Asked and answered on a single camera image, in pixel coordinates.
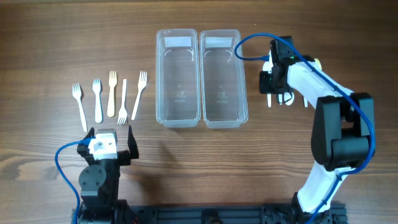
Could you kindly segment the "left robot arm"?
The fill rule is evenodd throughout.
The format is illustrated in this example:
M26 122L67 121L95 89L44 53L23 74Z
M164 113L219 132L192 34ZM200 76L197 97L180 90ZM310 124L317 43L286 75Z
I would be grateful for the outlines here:
M118 199L120 167L139 158L137 142L128 128L125 151L117 150L115 129L90 129L77 147L88 166L79 176L82 202L73 214L72 223L139 223L126 200Z

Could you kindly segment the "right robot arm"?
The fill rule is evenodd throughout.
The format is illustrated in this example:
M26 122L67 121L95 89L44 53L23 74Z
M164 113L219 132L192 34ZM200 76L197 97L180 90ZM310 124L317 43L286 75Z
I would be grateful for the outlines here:
M315 109L311 150L314 165L292 204L296 216L309 219L330 208L345 178L363 170L376 149L374 103L330 78L317 62L300 54L291 36L272 36L262 58L259 91L287 103L299 92Z

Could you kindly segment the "yellow plastic spoon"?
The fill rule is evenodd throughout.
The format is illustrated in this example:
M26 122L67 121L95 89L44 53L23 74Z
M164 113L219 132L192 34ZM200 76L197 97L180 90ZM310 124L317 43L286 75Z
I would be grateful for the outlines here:
M319 59L315 58L314 61L315 61L316 65L317 65L317 68L318 68L319 70L321 70L321 69L322 69L322 65L321 65Z

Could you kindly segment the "white fork tines down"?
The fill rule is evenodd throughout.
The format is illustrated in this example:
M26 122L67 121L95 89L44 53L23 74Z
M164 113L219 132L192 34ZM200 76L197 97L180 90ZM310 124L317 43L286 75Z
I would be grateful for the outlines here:
M124 125L127 120L126 92L127 92L127 80L124 79L122 86L121 108L118 113L118 124L121 125Z

